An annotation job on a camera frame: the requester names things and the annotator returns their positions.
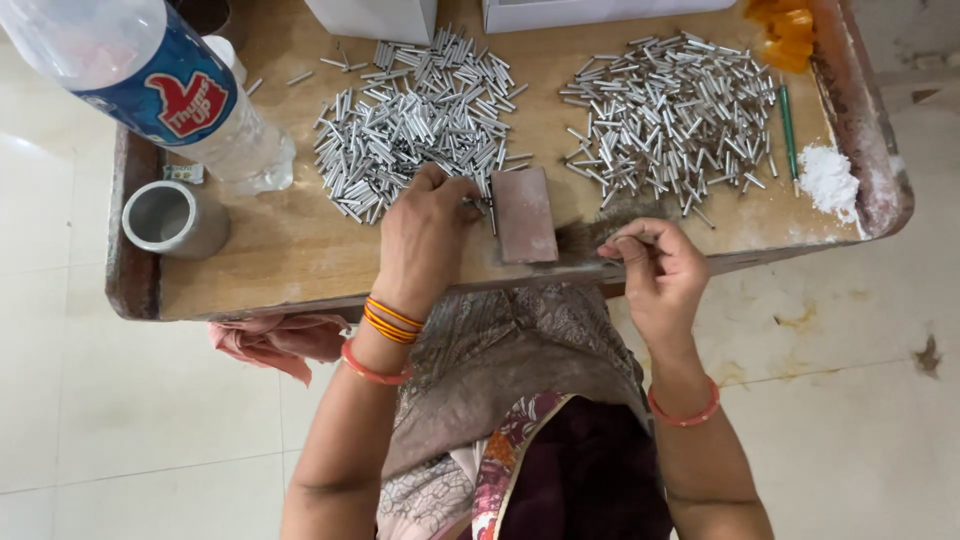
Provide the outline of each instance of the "white box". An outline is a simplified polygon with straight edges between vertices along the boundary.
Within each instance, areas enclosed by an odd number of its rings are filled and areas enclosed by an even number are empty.
[[[306,0],[331,34],[429,45],[437,0]]]
[[[481,0],[487,34],[724,10],[736,0]]]

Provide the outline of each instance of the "woman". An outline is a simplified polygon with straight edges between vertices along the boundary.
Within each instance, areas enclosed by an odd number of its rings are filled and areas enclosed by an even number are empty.
[[[427,163],[384,217],[373,302],[317,409],[283,540],[772,538],[693,341],[704,256],[645,218],[597,250],[626,266],[648,403],[595,288],[441,300],[478,197]]]

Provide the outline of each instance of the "woman's left hand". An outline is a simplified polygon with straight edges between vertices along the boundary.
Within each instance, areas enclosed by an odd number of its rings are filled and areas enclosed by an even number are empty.
[[[417,320],[460,275],[469,227],[480,210],[464,198],[479,199],[477,185],[449,178],[437,163],[425,163],[390,206],[380,226],[380,274],[371,297]]]

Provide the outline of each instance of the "wooden table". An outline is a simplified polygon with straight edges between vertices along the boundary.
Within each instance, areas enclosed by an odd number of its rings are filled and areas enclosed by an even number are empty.
[[[745,197],[714,190],[705,212],[716,224],[708,229],[696,218],[681,221],[709,257],[715,273],[875,239],[898,231],[909,219],[913,195],[902,170],[885,111],[873,84],[852,15],[845,1],[814,0],[818,53],[812,72],[787,75],[798,149],[832,139],[851,158],[860,180],[858,212],[862,232],[799,199],[780,175],[760,169],[766,190]],[[532,152],[534,165],[549,179],[554,223],[592,222],[600,191],[566,170],[558,158],[576,147],[566,126],[586,125],[585,110],[565,105],[557,90],[593,54],[624,50],[628,40],[672,36],[680,29],[725,46],[746,48],[760,29],[744,20],[743,2],[723,12],[630,20],[485,36],[479,0],[441,2],[438,26],[453,21],[467,26],[469,37],[509,62],[518,85],[517,111],[505,115],[510,154]],[[111,207],[107,293],[123,317],[146,320],[225,320],[256,314],[302,312],[362,304],[379,265],[379,228],[344,218],[326,198],[313,166],[312,125],[322,103],[349,86],[359,73],[341,73],[322,63],[336,59],[337,45],[352,62],[368,61],[375,41],[328,34],[302,0],[252,0],[238,10],[249,25],[239,57],[249,81],[263,78],[253,102],[282,125],[297,143],[296,181],[279,192],[237,198],[218,182],[204,189],[227,206],[232,235],[225,248],[204,261],[160,258],[139,251],[123,236],[119,215],[124,201],[141,185],[158,178],[166,153],[125,129],[118,131]],[[295,86],[286,81],[313,70]],[[778,169],[787,171],[782,129],[774,113]],[[678,215],[667,198],[659,212]],[[554,281],[622,282],[622,269],[599,258],[565,258],[554,265],[504,265],[489,224],[473,230],[464,250],[463,271],[452,290],[482,290]]]

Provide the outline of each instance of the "white powder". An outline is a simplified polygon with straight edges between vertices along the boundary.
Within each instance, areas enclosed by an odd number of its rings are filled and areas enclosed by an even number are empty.
[[[797,156],[803,168],[800,189],[813,198],[813,207],[844,223],[857,221],[856,190],[860,181],[850,174],[850,160],[836,148],[809,145]]]

